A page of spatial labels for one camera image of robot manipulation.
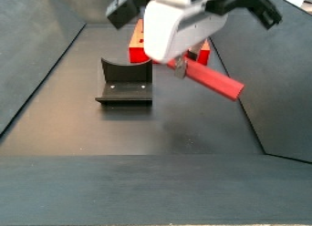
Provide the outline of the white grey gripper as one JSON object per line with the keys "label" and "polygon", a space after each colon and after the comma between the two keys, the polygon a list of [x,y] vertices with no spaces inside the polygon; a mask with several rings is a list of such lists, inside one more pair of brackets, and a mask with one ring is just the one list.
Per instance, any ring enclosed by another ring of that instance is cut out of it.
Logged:
{"label": "white grey gripper", "polygon": [[[227,13],[244,8],[265,28],[281,21],[281,14],[270,0],[113,0],[105,17],[121,28],[136,16],[143,21],[143,51],[159,63],[168,62],[187,49],[187,57],[196,61],[203,40],[222,29]],[[173,76],[184,78],[186,61],[175,60]]]}

